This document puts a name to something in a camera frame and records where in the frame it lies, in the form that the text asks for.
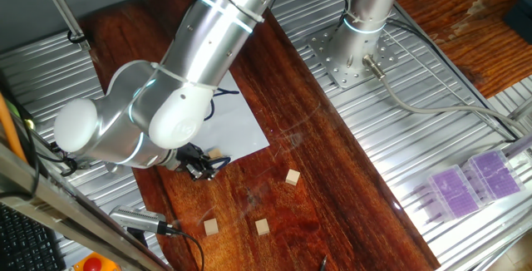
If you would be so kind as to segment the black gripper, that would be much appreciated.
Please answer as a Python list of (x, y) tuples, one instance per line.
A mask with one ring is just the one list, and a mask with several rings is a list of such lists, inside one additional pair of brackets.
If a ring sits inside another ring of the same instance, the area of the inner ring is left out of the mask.
[(212, 180), (219, 170), (203, 168), (212, 158), (197, 145), (188, 143), (177, 150), (175, 158), (179, 161), (176, 171), (185, 171), (186, 166), (192, 180)]

